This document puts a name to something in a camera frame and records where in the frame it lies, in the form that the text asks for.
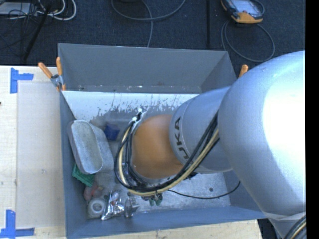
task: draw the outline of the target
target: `gray bin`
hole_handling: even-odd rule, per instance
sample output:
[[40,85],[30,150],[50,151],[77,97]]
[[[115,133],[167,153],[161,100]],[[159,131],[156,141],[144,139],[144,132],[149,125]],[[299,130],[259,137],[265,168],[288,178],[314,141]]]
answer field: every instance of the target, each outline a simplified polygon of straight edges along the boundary
[[[200,94],[230,86],[236,80],[225,51],[60,43],[58,56],[61,58],[67,91]],[[120,216],[107,221],[88,219],[87,204],[83,198],[85,185],[71,176],[75,160],[68,139],[67,125],[76,117],[70,106],[72,104],[60,93],[67,238],[110,236],[265,218],[245,188],[240,185],[226,200],[216,199],[211,201],[211,204],[199,202],[206,200],[194,200],[197,202],[192,205],[192,200],[188,199],[189,207],[170,208],[170,205],[166,205],[164,209],[157,207],[151,212],[135,213],[131,218]],[[123,123],[123,128],[132,114],[126,113],[126,117],[122,118],[121,113],[112,111],[111,115],[96,117],[93,123],[98,126],[102,125],[105,119],[114,118]],[[116,149],[117,144],[118,142],[112,143],[112,148]],[[216,194],[218,185],[230,191],[238,183],[233,171],[217,174],[216,178],[217,181],[212,181]],[[201,195],[198,191],[191,193]],[[185,198],[171,194],[166,201],[171,201],[172,206],[178,206],[183,199]]]

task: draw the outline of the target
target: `wooden table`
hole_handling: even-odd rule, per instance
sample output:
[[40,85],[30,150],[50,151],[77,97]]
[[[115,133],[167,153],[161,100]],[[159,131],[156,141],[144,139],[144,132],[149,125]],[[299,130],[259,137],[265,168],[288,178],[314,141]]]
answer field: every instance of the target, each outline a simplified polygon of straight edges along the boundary
[[[30,92],[26,91],[26,84],[24,81],[18,81],[18,92],[15,94],[10,93],[10,69],[11,67],[19,71],[19,74],[31,73],[33,74],[32,81],[28,81],[28,87]],[[56,68],[49,68],[53,74],[57,74]],[[45,74],[38,67],[23,67],[23,66],[0,66],[0,118],[1,118],[1,133],[0,133],[0,229],[4,228],[5,225],[5,211],[12,210],[16,212],[16,217],[41,217],[43,219],[29,220],[31,222],[30,226],[35,228],[34,235],[26,238],[66,238],[64,230],[64,201],[63,201],[63,181],[62,179],[57,180],[57,178],[62,178],[62,162],[60,162],[60,146],[56,144],[51,148],[47,146],[52,142],[59,143],[60,141],[60,123],[50,120],[55,114],[59,116],[59,107],[51,110],[50,114],[41,115],[39,121],[35,124],[32,124],[32,130],[37,130],[35,127],[41,127],[40,132],[45,132],[37,137],[40,137],[39,146],[46,149],[46,154],[44,155],[41,152],[30,150],[30,146],[26,150],[19,148],[19,141],[23,141],[21,135],[18,133],[21,132],[23,125],[20,125],[18,118],[23,118],[23,111],[18,109],[18,104],[24,100],[19,101],[19,97],[26,97],[30,95],[29,98],[37,102],[41,96],[41,92],[37,93],[37,88],[32,88],[32,85],[40,84],[46,88],[52,88],[52,91],[45,93],[47,96],[44,99],[45,102],[50,102],[51,98],[56,98],[58,92],[55,87],[52,85],[51,81],[45,76]],[[48,103],[53,106],[56,106],[56,103]],[[43,107],[45,109],[45,104],[39,103],[39,108]],[[37,113],[43,112],[41,109],[34,107],[34,113],[30,114],[31,116],[37,116]],[[38,163],[32,163],[31,166],[27,167],[25,171],[18,170],[18,164],[20,160],[28,159],[27,153],[30,152],[32,160],[37,160],[41,158],[41,161]],[[37,167],[36,164],[40,162],[45,164],[50,163],[50,169],[53,169],[55,173],[50,173],[46,168]],[[26,190],[23,181],[26,179],[34,179],[33,177],[39,174],[40,176],[45,177],[44,180],[39,183],[44,183],[44,186],[37,187],[38,191],[36,193],[36,198],[41,202],[45,201],[45,209],[43,213],[39,213],[37,208],[28,209],[32,207],[32,203],[29,205],[26,203],[25,206],[20,206],[19,199],[21,195],[26,195],[28,191]],[[55,185],[57,190],[52,192],[50,188],[52,187],[50,182],[54,180],[57,181]],[[118,235],[118,236],[108,236],[102,237],[106,239],[124,239],[127,238],[127,234]],[[244,221],[244,222],[233,222],[233,223],[223,223],[223,224],[212,224],[204,226],[195,226],[189,228],[180,228],[180,229],[171,229],[171,230],[158,230],[151,232],[142,232],[130,234],[130,238],[133,239],[184,239],[184,238],[197,238],[197,239],[261,239],[261,233],[259,226],[256,220]]]

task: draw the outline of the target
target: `wire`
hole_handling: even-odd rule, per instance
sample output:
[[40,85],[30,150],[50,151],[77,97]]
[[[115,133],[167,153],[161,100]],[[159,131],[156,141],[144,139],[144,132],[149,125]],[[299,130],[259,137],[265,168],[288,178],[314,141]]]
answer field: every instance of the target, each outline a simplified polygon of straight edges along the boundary
[[164,19],[164,18],[167,18],[171,15],[173,15],[175,12],[177,12],[185,3],[186,0],[183,0],[183,2],[181,3],[181,5],[175,9],[173,12],[169,13],[169,14],[166,14],[164,16],[159,16],[159,17],[152,17],[152,13],[151,13],[151,10],[149,8],[149,6],[142,0],[142,3],[146,6],[147,10],[149,11],[149,14],[150,14],[150,17],[149,18],[134,18],[134,17],[129,17],[129,16],[126,16],[122,13],[120,13],[114,6],[114,3],[113,3],[113,0],[111,0],[111,5],[112,5],[112,8],[121,16],[125,17],[125,18],[128,18],[128,19],[132,19],[132,20],[145,20],[145,21],[151,21],[151,32],[150,32],[150,37],[149,37],[149,41],[148,41],[148,44],[147,44],[147,48],[149,48],[150,46],[150,43],[151,43],[151,39],[152,39],[152,34],[153,34],[153,20],[157,20],[157,19]]
[[[177,185],[182,180],[186,179],[201,163],[201,161],[205,158],[205,156],[208,154],[208,152],[215,146],[217,141],[219,140],[219,130],[216,129],[217,127],[217,114],[215,114],[214,118],[210,122],[209,126],[205,130],[204,134],[202,135],[200,141],[198,142],[192,156],[188,159],[188,161],[185,163],[184,167],[178,172],[177,175],[171,180],[169,180],[166,183],[163,183],[161,185],[158,185],[156,187],[151,188],[143,188],[143,187],[132,187],[127,180],[125,179],[124,173],[123,173],[123,151],[124,151],[124,145],[128,142],[128,135],[130,133],[130,130],[132,129],[132,126],[134,122],[132,122],[128,128],[124,132],[124,136],[122,138],[121,145],[119,147],[119,151],[116,154],[115,160],[114,160],[114,172],[119,180],[119,182],[128,189],[131,193],[139,196],[152,196],[158,193],[162,193],[175,185]],[[198,150],[200,149],[202,143],[204,142],[205,138],[208,134],[210,134],[211,131],[215,131],[212,135],[209,142],[203,147],[203,150],[198,155],[198,157],[193,161],[195,155],[197,154]]]
[[[152,17],[152,13],[151,13],[149,6],[144,1],[142,1],[142,2],[146,6],[147,10],[149,11],[150,17]],[[150,32],[150,37],[149,37],[147,48],[149,48],[149,46],[150,46],[152,34],[153,34],[153,20],[151,20],[151,32]]]
[[174,13],[176,13],[185,3],[186,0],[183,0],[183,2],[180,4],[180,6],[175,9],[174,11],[172,11],[171,13],[168,13],[166,15],[163,15],[163,16],[159,16],[159,17],[150,17],[150,18],[134,18],[134,17],[129,17],[129,16],[126,16],[125,14],[122,14],[121,12],[119,12],[115,7],[114,7],[114,3],[113,3],[113,0],[111,0],[111,5],[113,7],[113,9],[121,16],[125,17],[125,18],[129,18],[129,19],[133,19],[133,20],[157,20],[157,19],[164,19],[164,18],[167,18],[171,15],[173,15]]
[[169,189],[168,191],[173,192],[173,193],[176,193],[176,194],[181,195],[181,196],[184,196],[184,197],[191,197],[191,198],[196,198],[196,199],[204,199],[204,200],[207,200],[207,199],[216,199],[216,198],[220,198],[220,197],[227,196],[227,195],[233,193],[236,189],[238,189],[239,185],[240,185],[240,181],[238,182],[237,186],[236,186],[233,190],[231,190],[231,191],[229,191],[229,192],[227,192],[227,193],[225,193],[225,194],[223,194],[223,195],[216,196],[216,197],[197,197],[197,196],[186,195],[186,194],[183,194],[183,193],[177,192],[177,191],[175,191],[175,190],[171,190],[171,189]]
[[289,232],[285,236],[285,239],[296,238],[296,236],[298,236],[300,233],[302,233],[306,227],[307,227],[307,219],[306,219],[306,215],[304,215],[300,220],[298,220],[292,226],[292,228],[289,230]]
[[[75,15],[76,15],[76,11],[77,11],[75,0],[71,0],[74,10],[73,10],[73,13],[72,13],[72,15],[71,15],[70,17],[57,17],[57,15],[63,13],[64,10],[65,10],[65,8],[66,8],[65,0],[61,0],[61,1],[62,1],[62,4],[63,4],[62,9],[61,9],[60,11],[58,11],[58,12],[49,12],[49,13],[48,13],[48,16],[50,16],[50,17],[52,17],[52,18],[54,18],[54,19],[63,20],[63,21],[64,21],[64,20],[71,20],[71,19],[73,19],[73,18],[75,17]],[[41,8],[42,8],[43,10],[45,10],[45,7],[44,7],[44,5],[42,4],[41,0],[38,0],[38,2],[39,2],[39,4],[40,4]],[[45,14],[44,11],[39,11],[39,10],[37,11],[37,13]]]
[[248,57],[246,57],[246,56],[240,54],[240,53],[229,43],[229,40],[228,40],[228,38],[227,38],[226,28],[227,28],[229,22],[230,22],[230,20],[229,20],[229,21],[226,21],[226,22],[223,24],[222,28],[221,28],[221,41],[222,41],[222,45],[223,45],[224,50],[226,50],[225,43],[224,43],[224,37],[225,37],[226,42],[227,42],[227,44],[229,45],[229,47],[230,47],[237,55],[239,55],[239,56],[241,56],[242,58],[245,58],[245,59],[247,59],[247,60],[249,60],[249,61],[262,63],[262,62],[268,61],[269,59],[271,59],[271,58],[274,56],[274,54],[275,54],[275,43],[274,43],[274,41],[273,41],[273,39],[272,39],[270,33],[269,33],[264,27],[262,27],[260,24],[256,24],[256,25],[257,25],[258,27],[260,27],[260,28],[267,34],[267,36],[269,37],[269,39],[271,40],[272,50],[273,50],[273,51],[272,51],[272,54],[271,54],[268,58],[266,58],[266,59],[264,59],[264,60],[251,59],[251,58],[248,58]]

